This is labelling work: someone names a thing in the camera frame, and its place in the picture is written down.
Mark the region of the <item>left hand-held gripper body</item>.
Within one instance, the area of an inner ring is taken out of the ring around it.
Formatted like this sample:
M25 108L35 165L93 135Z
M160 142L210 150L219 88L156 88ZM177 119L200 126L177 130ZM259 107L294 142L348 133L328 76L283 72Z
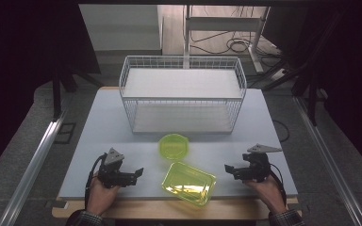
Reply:
M108 153L104 154L103 162L98 171L98 179L106 188L122 186L123 179L130 178L129 172L120 171L123 160L124 155L118 153L114 148L111 148Z

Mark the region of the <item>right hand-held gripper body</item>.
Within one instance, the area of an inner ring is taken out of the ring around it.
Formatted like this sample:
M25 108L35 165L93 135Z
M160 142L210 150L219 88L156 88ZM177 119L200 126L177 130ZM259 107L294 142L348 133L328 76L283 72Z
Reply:
M239 170L246 172L245 180L263 182L272 173L268 153L276 152L281 152L281 149L263 144L256 144L249 148L247 153L242 155L242 159L249 162L249 167Z

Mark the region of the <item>round yellow-green lid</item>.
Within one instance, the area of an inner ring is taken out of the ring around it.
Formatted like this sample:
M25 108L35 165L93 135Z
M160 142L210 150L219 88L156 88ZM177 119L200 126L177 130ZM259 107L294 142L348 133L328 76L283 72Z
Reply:
M158 142L160 155L170 160L180 160L189 152L189 139L178 134L169 134Z

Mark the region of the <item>rectangular green plastic container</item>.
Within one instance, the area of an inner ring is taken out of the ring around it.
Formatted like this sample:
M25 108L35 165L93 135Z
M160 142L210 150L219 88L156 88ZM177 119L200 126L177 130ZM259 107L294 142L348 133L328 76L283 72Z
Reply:
M205 206L216 184L216 177L183 162L172 163L161 184L162 189L176 198Z

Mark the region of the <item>white wire shelf rack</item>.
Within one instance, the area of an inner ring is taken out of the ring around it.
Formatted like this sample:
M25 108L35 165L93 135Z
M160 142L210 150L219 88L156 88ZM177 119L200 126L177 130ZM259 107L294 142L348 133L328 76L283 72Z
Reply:
M247 82L236 56L128 56L120 95L134 133L230 133Z

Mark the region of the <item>person's left hand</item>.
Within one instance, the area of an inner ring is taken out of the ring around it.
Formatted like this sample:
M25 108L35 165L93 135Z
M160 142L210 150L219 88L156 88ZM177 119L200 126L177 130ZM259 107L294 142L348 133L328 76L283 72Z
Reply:
M93 176L86 210L96 216L102 216L114 203L119 190L119 186L106 188L96 176Z

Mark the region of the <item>person's right hand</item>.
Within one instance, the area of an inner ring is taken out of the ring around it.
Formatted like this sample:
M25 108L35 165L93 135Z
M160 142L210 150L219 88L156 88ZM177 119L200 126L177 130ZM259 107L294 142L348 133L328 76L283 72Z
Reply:
M255 181L244 181L243 183L256 191L259 199L267 205L272 214L278 215L287 211L278 184L271 175L260 183Z

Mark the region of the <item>black metal stand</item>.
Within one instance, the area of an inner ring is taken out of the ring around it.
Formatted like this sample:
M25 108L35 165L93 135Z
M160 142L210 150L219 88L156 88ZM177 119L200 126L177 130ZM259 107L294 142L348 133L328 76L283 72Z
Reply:
M291 89L291 93L293 96L302 96L304 92L308 90L307 117L314 126L317 125L316 102L318 88L318 75L315 73L315 66L337 24L341 20L343 13L343 10L335 10L327 17L322 27L313 33L312 37L306 42L306 44L310 44L310 52L304 57L304 62L299 67L291 69L281 78L262 88L263 91L268 91L296 77L297 80Z
M64 88L67 92L76 92L77 84L74 80L74 74L98 88L101 88L104 85L99 80L93 78L90 74L77 69L74 65L58 64L54 68L52 75L54 107L53 121L57 121L63 112L61 103L61 88Z

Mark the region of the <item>white cabinet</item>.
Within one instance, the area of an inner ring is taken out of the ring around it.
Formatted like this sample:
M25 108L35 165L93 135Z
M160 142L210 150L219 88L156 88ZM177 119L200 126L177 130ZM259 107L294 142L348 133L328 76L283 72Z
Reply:
M161 6L78 6L95 51L162 50Z

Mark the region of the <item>black square floor frame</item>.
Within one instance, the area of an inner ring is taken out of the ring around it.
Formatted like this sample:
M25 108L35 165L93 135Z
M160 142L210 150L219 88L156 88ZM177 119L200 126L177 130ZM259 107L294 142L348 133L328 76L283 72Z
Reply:
M74 135L75 127L76 127L75 122L62 123L59 127L59 130L55 137L54 143L55 144L69 144Z

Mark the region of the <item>aluminium rail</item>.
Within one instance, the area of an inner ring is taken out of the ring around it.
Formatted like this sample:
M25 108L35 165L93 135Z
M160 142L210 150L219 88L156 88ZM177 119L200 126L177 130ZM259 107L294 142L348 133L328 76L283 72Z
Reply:
M362 226L362 208L358 203L356 196L349 187L345 178L343 177L340 169L337 166L337 163L328 149L319 129L311 122L307 115L307 107L304 104L304 99L302 97L293 97L294 104L296 104L298 111L304 121L309 135L314 141L314 144L320 153L321 159L333 181L337 192L342 199L342 202L347 209L349 216L351 217L354 226Z
M62 110L60 114L48 124L33 157L25 169L25 173L11 196L5 211L0 217L0 226L14 226L14 223L23 209L26 198L40 173L46 156L55 141L55 137L66 114L67 112Z

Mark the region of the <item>white metal desk frame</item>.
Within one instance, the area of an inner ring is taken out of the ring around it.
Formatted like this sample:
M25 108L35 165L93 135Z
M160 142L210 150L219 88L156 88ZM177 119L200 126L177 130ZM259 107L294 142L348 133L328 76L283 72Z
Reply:
M263 73L263 67L260 63L257 53L257 46L268 17L270 7L264 7L259 17L196 17L191 14L192 5L186 5L184 16L184 49L183 55L189 56L191 41L191 31L221 31L221 32L253 32L254 38L248 45L250 58L254 64L257 73Z

